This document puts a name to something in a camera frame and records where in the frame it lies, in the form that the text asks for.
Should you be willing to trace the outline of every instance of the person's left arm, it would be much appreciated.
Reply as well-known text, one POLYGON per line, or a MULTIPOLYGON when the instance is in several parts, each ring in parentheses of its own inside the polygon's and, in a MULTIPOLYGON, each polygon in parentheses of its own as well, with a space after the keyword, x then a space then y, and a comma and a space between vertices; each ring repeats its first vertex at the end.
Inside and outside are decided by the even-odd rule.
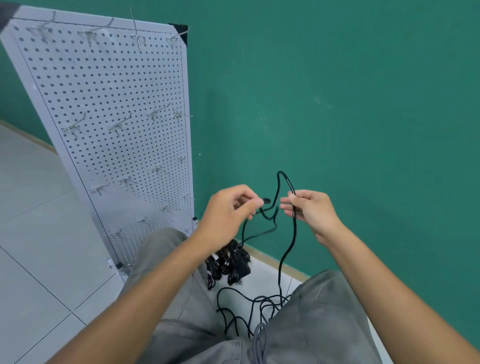
POLYGON ((188 276, 210 254, 233 239, 241 223, 252 218, 263 204, 246 185, 213 195, 191 237, 86 326, 47 364, 135 363, 188 276))

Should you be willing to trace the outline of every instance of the leg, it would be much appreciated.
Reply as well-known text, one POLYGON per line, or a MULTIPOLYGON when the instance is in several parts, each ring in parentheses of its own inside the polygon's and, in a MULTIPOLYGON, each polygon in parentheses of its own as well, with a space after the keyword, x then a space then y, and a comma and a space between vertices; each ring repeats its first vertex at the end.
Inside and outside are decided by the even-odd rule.
MULTIPOLYGON (((186 239, 185 234, 173 228, 152 232, 143 242, 120 295, 138 283, 186 239)), ((202 264, 180 288, 138 363, 162 364, 187 360, 224 339, 221 324, 216 308, 207 296, 206 265, 202 264)))
POLYGON ((272 362, 382 363, 363 307, 338 271, 298 286, 261 334, 272 362))

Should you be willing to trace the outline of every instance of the tangled cable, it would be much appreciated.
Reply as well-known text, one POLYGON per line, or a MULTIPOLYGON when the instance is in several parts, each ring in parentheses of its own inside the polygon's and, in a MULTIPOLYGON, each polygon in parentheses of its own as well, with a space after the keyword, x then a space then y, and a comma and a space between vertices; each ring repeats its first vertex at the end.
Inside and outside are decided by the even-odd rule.
MULTIPOLYGON (((209 272, 209 275, 208 275, 208 288, 209 289, 211 289, 212 287, 215 286, 215 281, 221 279, 222 274, 228 276, 228 284, 231 285, 232 283, 239 282, 242 277, 244 277, 245 275, 250 273, 250 268, 248 267, 248 262, 250 262, 250 255, 248 254, 248 252, 246 252, 243 249, 243 245, 245 244, 246 241, 248 241, 250 239, 269 234, 269 233, 275 231, 275 229, 277 229, 276 218, 277 218, 277 215, 278 215, 279 207, 275 206, 275 205, 276 205, 276 201, 278 199, 278 195, 280 193, 280 175, 282 175, 285 178, 285 181, 287 182, 290 190, 292 191, 293 194, 295 194, 295 189, 293 188, 293 186, 292 186, 290 180, 288 179, 287 175, 283 171, 279 170, 276 174, 277 189, 276 189, 275 198, 273 199, 272 205, 268 208, 262 208, 261 207, 257 211, 257 212, 261 213, 262 216, 266 220, 273 221, 274 227, 267 230, 267 231, 264 231, 260 234, 252 235, 252 236, 249 236, 248 238, 245 238, 245 228, 246 228, 247 222, 248 222, 248 220, 245 220, 245 222, 243 223, 243 227, 242 227, 241 242, 238 243, 236 240, 232 240, 230 243, 228 243, 228 245, 226 247, 222 248, 221 250, 219 250, 217 252, 216 255, 217 255, 218 259, 215 260, 214 257, 209 257, 205 261, 207 263, 207 269, 208 269, 208 272, 209 272), (273 215, 272 216, 267 216, 265 214, 265 212, 267 212, 267 211, 269 211, 273 208, 275 208, 275 211, 274 211, 273 215)), ((268 198, 264 198, 264 201, 265 201, 266 204, 270 203, 270 199, 268 199, 268 198)), ((237 320, 240 320, 247 327, 248 337, 251 338, 251 336, 253 336, 254 333, 250 329, 250 323, 252 322, 253 309, 254 309, 254 305, 256 303, 260 303, 260 323, 262 323, 262 322, 267 323, 270 319, 272 319, 272 317, 275 314, 275 311, 279 311, 280 308, 283 307, 284 302, 288 302, 288 299, 289 299, 290 295, 287 296, 287 297, 284 297, 282 295, 282 287, 280 285, 280 282, 281 282, 283 262, 284 262, 285 258, 287 257, 287 255, 292 250, 293 245, 295 245, 295 240, 297 238, 297 218, 296 218, 295 206, 293 206, 292 210, 293 210, 293 219, 292 219, 293 220, 293 238, 292 238, 292 242, 290 243, 290 246, 285 251, 282 258, 280 259, 280 263, 278 264, 278 291, 279 291, 279 294, 275 294, 275 295, 272 295, 272 296, 263 296, 262 295, 262 296, 255 297, 254 299, 251 299, 251 298, 248 298, 247 296, 245 296, 243 293, 241 293, 239 290, 237 290, 235 288, 231 288, 231 287, 221 288, 216 295, 216 304, 217 304, 217 307, 218 307, 217 311, 221 312, 221 314, 223 316, 223 319, 225 321, 225 335, 227 334, 230 326, 233 323, 235 323, 235 331, 237 333, 237 336, 239 336, 237 320), (224 290, 235 291, 238 294, 240 294, 243 298, 245 298, 246 300, 248 300, 252 303, 252 308, 250 310, 250 316, 249 316, 248 322, 241 316, 235 316, 235 314, 229 308, 220 307, 218 298, 220 296, 220 293, 224 290), (272 299, 277 298, 277 297, 280 298, 280 303, 273 302, 272 299), (268 320, 263 313, 263 310, 266 309, 267 307, 272 308, 272 312, 271 312, 271 315, 268 318, 268 320), (227 323, 227 317, 226 317, 224 311, 230 312, 230 314, 233 316, 233 318, 228 323, 227 323)))

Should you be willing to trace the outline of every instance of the pegboard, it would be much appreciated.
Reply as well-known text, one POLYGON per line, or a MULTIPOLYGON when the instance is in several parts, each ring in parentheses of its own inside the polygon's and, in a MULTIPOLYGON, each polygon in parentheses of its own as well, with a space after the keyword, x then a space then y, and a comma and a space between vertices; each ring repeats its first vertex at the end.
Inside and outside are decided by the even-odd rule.
POLYGON ((187 57, 176 28, 20 6, 0 37, 114 263, 128 272, 160 227, 191 233, 187 57))

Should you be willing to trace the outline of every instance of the cable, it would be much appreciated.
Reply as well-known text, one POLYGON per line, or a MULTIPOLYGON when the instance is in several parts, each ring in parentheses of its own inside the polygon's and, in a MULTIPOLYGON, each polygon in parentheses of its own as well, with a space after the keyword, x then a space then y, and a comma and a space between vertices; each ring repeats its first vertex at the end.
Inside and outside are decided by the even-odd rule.
MULTIPOLYGON (((282 175, 284 178, 285 178, 285 181, 287 182, 290 190, 292 191, 293 194, 295 194, 295 189, 293 188, 290 180, 288 179, 287 175, 279 170, 276 174, 276 180, 277 180, 277 188, 276 188, 276 193, 275 193, 275 198, 273 199, 273 202, 272 202, 272 205, 268 208, 260 208, 258 212, 260 212, 262 214, 262 216, 268 220, 268 221, 273 221, 273 224, 274 224, 274 227, 272 229, 269 229, 267 231, 264 231, 260 234, 256 234, 256 235, 253 235, 253 236, 250 236, 248 238, 245 238, 245 228, 247 226, 247 222, 248 220, 245 220, 245 222, 243 223, 243 227, 242 227, 242 232, 241 232, 241 243, 239 244, 239 248, 243 248, 243 245, 245 244, 246 241, 250 240, 250 239, 253 239, 253 238, 257 238, 259 236, 263 236, 263 235, 266 235, 266 234, 269 234, 271 232, 273 232, 275 229, 277 229, 277 224, 276 224, 276 218, 278 216, 278 211, 279 211, 279 208, 278 206, 275 206, 276 204, 276 201, 278 199, 278 195, 280 193, 280 175, 282 175), (272 216, 267 216, 265 214, 265 212, 271 210, 272 208, 275 207, 275 211, 273 213, 272 216)), ((270 200, 269 199, 264 199, 265 203, 269 203, 270 200)), ((256 303, 259 303, 260 304, 260 323, 268 323, 269 320, 272 319, 272 317, 274 316, 275 314, 275 311, 279 311, 280 308, 283 307, 283 303, 284 302, 288 302, 288 299, 290 297, 287 296, 287 297, 284 297, 282 295, 282 287, 280 285, 281 283, 281 277, 282 277, 282 266, 283 266, 283 262, 285 261, 285 258, 287 257, 287 255, 290 253, 290 251, 292 250, 293 246, 295 245, 295 240, 297 238, 297 216, 296 216, 296 209, 295 209, 295 206, 293 206, 292 208, 293 210, 293 237, 292 237, 292 242, 290 243, 290 246, 288 247, 288 249, 285 251, 285 253, 283 254, 282 258, 280 259, 280 263, 278 264, 278 291, 279 291, 279 294, 274 294, 272 296, 258 296, 258 297, 255 297, 253 300, 251 298, 248 298, 247 296, 245 296, 243 293, 241 293, 239 290, 235 289, 235 288, 231 288, 231 287, 223 287, 221 288, 217 295, 216 295, 216 304, 217 304, 217 312, 220 312, 223 316, 223 319, 225 321, 225 335, 227 334, 228 332, 228 329, 230 328, 230 326, 232 325, 232 323, 235 323, 235 331, 237 333, 237 336, 239 336, 239 332, 238 332, 238 326, 237 326, 237 319, 240 319, 244 324, 245 326, 247 327, 247 334, 248 334, 248 337, 251 338, 251 336, 254 336, 256 337, 258 335, 258 333, 255 331, 255 333, 252 332, 252 330, 250 329, 250 323, 252 322, 252 317, 253 317, 253 309, 254 309, 254 305, 256 303), (252 303, 252 308, 250 310, 250 316, 249 316, 249 319, 248 319, 248 322, 241 316, 235 316, 235 314, 232 312, 232 310, 226 308, 226 307, 220 307, 220 303, 219 303, 219 296, 220 296, 220 292, 222 292, 223 290, 232 290, 232 291, 235 291, 237 293, 239 293, 243 298, 245 298, 246 300, 250 301, 252 303), (275 303, 273 302, 272 298, 276 298, 276 297, 279 297, 280 298, 280 303, 275 303), (271 307, 272 308, 272 312, 270 314, 270 318, 267 320, 263 314, 263 310, 268 308, 268 307, 271 307), (224 311, 228 311, 231 313, 231 315, 233 316, 233 318, 230 320, 230 322, 227 324, 227 317, 225 316, 225 313, 224 311)))

